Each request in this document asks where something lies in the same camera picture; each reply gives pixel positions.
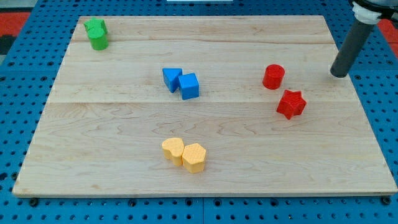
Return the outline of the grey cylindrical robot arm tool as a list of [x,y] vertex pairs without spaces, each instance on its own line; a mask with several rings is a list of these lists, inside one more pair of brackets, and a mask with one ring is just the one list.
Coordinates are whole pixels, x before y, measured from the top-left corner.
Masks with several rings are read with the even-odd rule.
[[354,20],[330,68],[330,73],[334,77],[344,78],[348,75],[374,26],[374,24],[365,24],[357,19]]

